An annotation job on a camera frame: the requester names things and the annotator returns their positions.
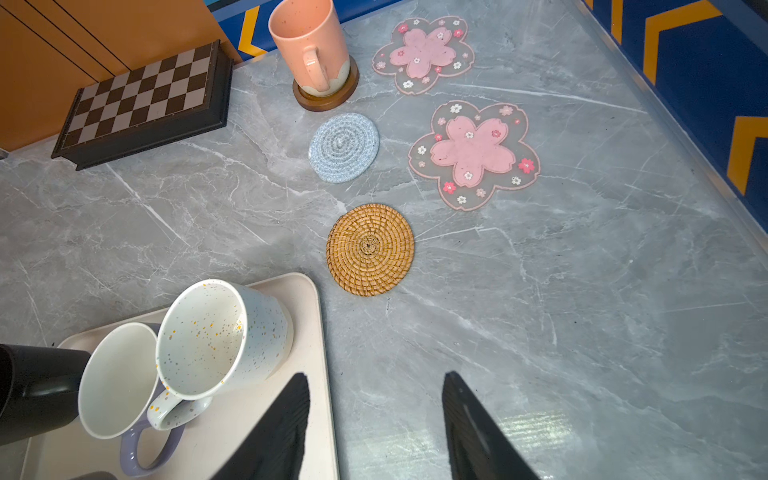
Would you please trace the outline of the brown wooden round coaster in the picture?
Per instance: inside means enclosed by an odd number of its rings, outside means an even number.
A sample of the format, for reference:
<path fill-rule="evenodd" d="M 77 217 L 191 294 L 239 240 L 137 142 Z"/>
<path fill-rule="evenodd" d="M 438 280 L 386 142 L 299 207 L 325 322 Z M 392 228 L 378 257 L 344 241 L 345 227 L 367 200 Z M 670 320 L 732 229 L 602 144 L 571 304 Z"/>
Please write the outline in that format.
<path fill-rule="evenodd" d="M 302 108 L 311 112 L 325 112 L 337 108 L 347 101 L 355 92 L 359 80 L 360 72 L 357 62 L 351 57 L 349 76 L 342 87 L 332 95 L 325 97 L 310 95 L 296 81 L 293 81 L 292 90 L 295 99 Z"/>

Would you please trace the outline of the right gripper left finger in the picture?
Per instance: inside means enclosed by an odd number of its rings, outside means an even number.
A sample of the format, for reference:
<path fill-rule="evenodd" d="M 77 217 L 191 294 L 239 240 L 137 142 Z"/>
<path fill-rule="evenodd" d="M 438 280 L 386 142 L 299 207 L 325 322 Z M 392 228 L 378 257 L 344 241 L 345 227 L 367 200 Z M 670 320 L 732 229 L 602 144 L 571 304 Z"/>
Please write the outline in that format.
<path fill-rule="evenodd" d="M 212 479 L 298 479 L 310 406 L 307 376 L 296 373 Z"/>

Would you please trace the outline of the pink flower coaster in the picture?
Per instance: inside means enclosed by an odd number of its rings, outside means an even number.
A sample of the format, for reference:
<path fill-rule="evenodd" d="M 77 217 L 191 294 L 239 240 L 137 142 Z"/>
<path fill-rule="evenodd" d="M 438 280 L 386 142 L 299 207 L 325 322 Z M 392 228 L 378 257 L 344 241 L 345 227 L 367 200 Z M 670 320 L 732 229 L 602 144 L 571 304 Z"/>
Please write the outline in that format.
<path fill-rule="evenodd" d="M 458 16 L 436 20 L 408 18 L 397 24 L 388 44 L 373 56 L 373 70 L 394 79 L 408 96 L 423 94 L 441 78 L 458 77 L 470 70 L 475 52 L 466 42 L 469 26 Z"/>
<path fill-rule="evenodd" d="M 484 108 L 454 100 L 440 105 L 431 131 L 410 148 L 408 163 L 418 176 L 436 182 L 450 208 L 469 212 L 498 191 L 531 186 L 541 162 L 526 142 L 527 114 L 510 103 Z"/>

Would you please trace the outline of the woven rattan round coaster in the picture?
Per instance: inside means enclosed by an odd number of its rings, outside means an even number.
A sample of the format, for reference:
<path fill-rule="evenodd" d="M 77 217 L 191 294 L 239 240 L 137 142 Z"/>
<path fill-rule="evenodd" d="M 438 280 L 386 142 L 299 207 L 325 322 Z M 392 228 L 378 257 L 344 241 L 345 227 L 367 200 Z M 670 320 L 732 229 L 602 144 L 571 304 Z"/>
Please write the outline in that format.
<path fill-rule="evenodd" d="M 407 275 L 415 240 L 406 219 L 378 203 L 358 206 L 341 216 L 330 230 L 326 262 L 346 292 L 372 297 L 392 290 Z"/>

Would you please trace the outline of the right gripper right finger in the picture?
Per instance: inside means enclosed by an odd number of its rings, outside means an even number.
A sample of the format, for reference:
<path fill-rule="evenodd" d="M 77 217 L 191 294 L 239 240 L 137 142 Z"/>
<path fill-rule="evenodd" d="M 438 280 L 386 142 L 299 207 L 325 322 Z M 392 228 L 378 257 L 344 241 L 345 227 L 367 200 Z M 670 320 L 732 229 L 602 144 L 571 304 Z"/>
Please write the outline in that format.
<path fill-rule="evenodd" d="M 445 375 L 442 404 L 453 479 L 539 480 L 455 371 Z"/>

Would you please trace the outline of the cream white mug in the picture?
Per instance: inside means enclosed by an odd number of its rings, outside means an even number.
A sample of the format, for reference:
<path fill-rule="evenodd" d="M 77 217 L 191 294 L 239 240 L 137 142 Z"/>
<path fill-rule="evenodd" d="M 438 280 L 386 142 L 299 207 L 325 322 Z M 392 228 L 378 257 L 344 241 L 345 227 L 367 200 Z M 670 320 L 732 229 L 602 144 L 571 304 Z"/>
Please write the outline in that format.
<path fill-rule="evenodd" d="M 265 381 L 293 341 L 294 322 L 276 297 L 219 279 L 188 287 L 158 332 L 155 364 L 165 390 L 147 409 L 150 425 L 183 426 L 216 396 Z"/>

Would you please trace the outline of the blue woven round coaster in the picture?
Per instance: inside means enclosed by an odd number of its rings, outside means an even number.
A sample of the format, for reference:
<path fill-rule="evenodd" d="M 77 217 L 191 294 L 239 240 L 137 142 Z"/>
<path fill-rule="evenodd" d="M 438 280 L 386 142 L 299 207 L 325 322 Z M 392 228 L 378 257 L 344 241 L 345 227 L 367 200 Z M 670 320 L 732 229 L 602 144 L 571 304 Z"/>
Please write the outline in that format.
<path fill-rule="evenodd" d="M 345 183 L 364 173 L 379 150 L 375 123 L 358 113 L 339 114 L 324 122 L 309 146 L 310 166 L 328 183 Z"/>

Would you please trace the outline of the orange peach mug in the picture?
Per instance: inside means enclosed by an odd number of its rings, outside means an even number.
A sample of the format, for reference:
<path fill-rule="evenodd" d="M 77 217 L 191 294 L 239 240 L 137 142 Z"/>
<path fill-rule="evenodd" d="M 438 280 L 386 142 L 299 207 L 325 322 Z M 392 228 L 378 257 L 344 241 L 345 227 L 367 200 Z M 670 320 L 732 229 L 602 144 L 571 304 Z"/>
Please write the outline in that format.
<path fill-rule="evenodd" d="M 284 0 L 270 15 L 268 27 L 304 92 L 328 97 L 342 88 L 351 61 L 332 0 Z"/>

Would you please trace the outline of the white mug purple handle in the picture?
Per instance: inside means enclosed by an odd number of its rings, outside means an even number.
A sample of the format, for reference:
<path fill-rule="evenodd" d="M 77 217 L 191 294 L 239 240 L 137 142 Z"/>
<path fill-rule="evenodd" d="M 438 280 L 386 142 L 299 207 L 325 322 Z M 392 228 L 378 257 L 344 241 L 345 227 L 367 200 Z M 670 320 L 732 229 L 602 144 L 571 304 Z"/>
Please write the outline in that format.
<path fill-rule="evenodd" d="M 91 354 L 79 386 L 78 412 L 84 429 L 99 440 L 120 439 L 120 466 L 133 478 L 163 467 L 185 430 L 171 429 L 157 457 L 147 466 L 141 464 L 140 436 L 151 427 L 147 409 L 161 392 L 155 366 L 159 329 L 158 324 L 131 322 L 111 331 Z"/>

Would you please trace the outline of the black mug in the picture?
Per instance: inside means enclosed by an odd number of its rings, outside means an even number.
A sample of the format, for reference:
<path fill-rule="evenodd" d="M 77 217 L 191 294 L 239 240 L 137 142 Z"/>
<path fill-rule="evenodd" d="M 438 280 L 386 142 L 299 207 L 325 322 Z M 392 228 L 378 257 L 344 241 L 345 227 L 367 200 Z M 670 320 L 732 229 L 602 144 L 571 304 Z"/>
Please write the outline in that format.
<path fill-rule="evenodd" d="M 68 425 L 78 417 L 78 393 L 90 353 L 1 346 L 1 444 Z"/>

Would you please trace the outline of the beige rectangular serving tray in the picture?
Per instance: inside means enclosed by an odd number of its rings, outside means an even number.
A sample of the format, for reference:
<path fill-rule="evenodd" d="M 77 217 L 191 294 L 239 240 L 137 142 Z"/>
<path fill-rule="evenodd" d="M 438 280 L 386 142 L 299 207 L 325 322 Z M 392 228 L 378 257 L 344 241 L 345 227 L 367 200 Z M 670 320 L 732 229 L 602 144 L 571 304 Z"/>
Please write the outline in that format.
<path fill-rule="evenodd" d="M 290 378 L 303 373 L 310 389 L 310 410 L 300 476 L 337 479 L 339 467 L 332 417 L 323 321 L 314 282 L 298 272 L 254 284 L 279 299 L 295 326 L 286 362 L 267 380 L 214 398 L 211 406 L 188 424 L 170 460 L 156 479 L 208 479 L 228 460 L 256 426 Z M 93 472 L 124 478 L 120 441 L 90 436 L 79 420 L 30 439 L 21 476 L 24 479 L 73 479 Z"/>

